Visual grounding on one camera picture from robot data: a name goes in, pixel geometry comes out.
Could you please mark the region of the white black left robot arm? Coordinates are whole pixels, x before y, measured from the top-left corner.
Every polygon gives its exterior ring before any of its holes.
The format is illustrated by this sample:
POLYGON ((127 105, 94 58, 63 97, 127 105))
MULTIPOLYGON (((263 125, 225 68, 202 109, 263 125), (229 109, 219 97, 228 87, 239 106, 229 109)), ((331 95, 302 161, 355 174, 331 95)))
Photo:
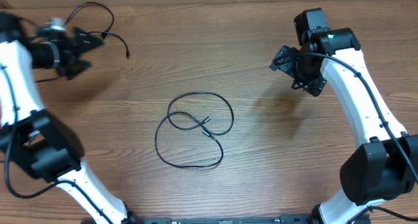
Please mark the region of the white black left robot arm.
POLYGON ((103 41, 79 27, 68 37, 65 24, 52 18, 37 36, 26 35, 22 18, 1 13, 1 151, 5 155, 4 179, 10 164, 28 176, 68 193, 91 216, 92 223, 138 223, 139 218, 116 198, 90 169, 75 132, 49 112, 40 96, 35 69, 52 69, 69 80, 89 66, 81 55, 103 41))

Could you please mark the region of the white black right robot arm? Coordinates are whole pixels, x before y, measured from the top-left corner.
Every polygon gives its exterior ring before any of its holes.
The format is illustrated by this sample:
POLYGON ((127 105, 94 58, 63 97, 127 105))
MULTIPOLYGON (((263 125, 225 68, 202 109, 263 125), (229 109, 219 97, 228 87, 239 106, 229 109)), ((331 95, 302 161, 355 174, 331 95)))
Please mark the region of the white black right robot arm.
POLYGON ((350 28, 332 29, 321 8, 294 19, 298 48, 283 46, 270 64, 293 79, 293 89, 317 97, 329 85, 350 124, 356 149, 340 168, 341 187, 310 214, 282 215, 282 223, 369 223, 383 203, 417 183, 417 137, 393 116, 350 28))

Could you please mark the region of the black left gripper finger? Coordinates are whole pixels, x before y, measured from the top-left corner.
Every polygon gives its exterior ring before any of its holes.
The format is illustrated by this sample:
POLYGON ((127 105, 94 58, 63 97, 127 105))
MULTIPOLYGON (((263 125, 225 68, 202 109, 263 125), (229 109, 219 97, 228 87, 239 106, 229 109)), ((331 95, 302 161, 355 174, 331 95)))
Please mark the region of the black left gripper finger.
POLYGON ((73 27, 73 39, 75 41, 75 50, 78 54, 84 54, 96 49, 104 44, 104 42, 79 27, 73 27))
POLYGON ((91 63, 89 61, 78 60, 65 67, 65 76, 67 77, 67 80, 72 80, 90 67, 91 63))

